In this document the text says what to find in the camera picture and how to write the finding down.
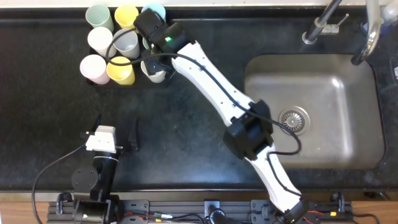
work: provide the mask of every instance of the robotic arm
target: robotic arm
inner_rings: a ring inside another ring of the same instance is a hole
[[[134,25],[144,38],[154,44],[153,51],[178,53],[196,60],[243,108],[261,116],[271,117],[269,108],[263,101],[253,102],[230,84],[209,61],[200,44],[191,41],[178,23],[169,27],[156,13],[148,10],[137,17]],[[170,63],[166,58],[158,62]],[[269,192],[271,202],[279,211],[277,220],[280,223],[295,223],[300,220],[308,210],[308,203],[298,195],[287,192],[278,183],[267,161],[268,152],[275,151],[271,138],[272,125],[238,108],[219,85],[191,61],[176,57],[171,59],[171,64],[178,73],[189,79],[216,108],[227,127],[224,135],[225,143],[239,158],[248,160],[259,174]],[[278,157],[271,154],[270,159],[282,184],[300,194],[300,191],[291,183]]]

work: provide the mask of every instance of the sink drain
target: sink drain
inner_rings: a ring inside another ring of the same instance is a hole
[[[310,123],[310,118],[304,109],[298,106],[292,106],[290,108],[284,109],[280,113],[279,122],[282,123],[287,129],[299,135],[307,130]]]

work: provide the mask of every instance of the faucet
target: faucet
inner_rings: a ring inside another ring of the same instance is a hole
[[[322,33],[323,28],[327,26],[328,19],[341,1],[342,0],[332,0],[323,11],[322,15],[314,20],[310,30],[303,33],[302,39],[306,44],[314,44],[315,41],[317,41],[317,37]],[[366,0],[366,12],[368,14],[368,36],[361,51],[354,54],[351,58],[351,63],[353,65],[359,65],[369,57],[380,36],[381,17],[379,0]]]

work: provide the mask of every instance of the black countertop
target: black countertop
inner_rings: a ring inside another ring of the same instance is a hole
[[[364,42],[364,8],[349,12],[340,33],[305,45],[301,35],[322,9],[170,9],[227,79],[243,90],[244,68],[262,54],[353,54]],[[224,124],[206,98],[184,77],[167,88],[96,89],[79,72],[89,52],[84,9],[13,10],[0,18],[0,189],[30,190],[47,164],[81,144],[102,114],[104,125],[125,131],[138,114],[141,151],[122,157],[115,191],[147,189],[263,189],[254,169],[224,145]],[[302,190],[396,189],[398,187],[398,29],[383,35],[369,58],[379,94],[386,156],[374,169],[288,170]],[[80,151],[48,170],[39,190],[70,190],[72,173],[90,165]]]

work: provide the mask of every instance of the sink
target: sink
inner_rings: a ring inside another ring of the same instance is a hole
[[[272,119],[295,131],[302,152],[279,156],[286,168],[367,169],[383,158],[376,84],[366,62],[352,55],[261,55],[245,69],[245,92],[263,99]],[[274,126],[277,151],[297,143]]]

